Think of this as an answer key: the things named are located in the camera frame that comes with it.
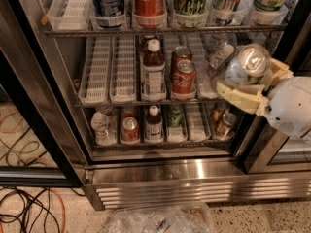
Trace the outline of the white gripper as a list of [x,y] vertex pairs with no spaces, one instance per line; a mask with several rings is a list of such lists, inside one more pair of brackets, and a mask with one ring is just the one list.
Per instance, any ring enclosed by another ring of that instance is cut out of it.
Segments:
[[271,127],[290,138],[311,140],[311,78],[293,77],[290,67],[271,59],[268,83],[275,86],[267,98],[261,84],[231,87],[217,82],[216,91],[241,111],[264,116]]

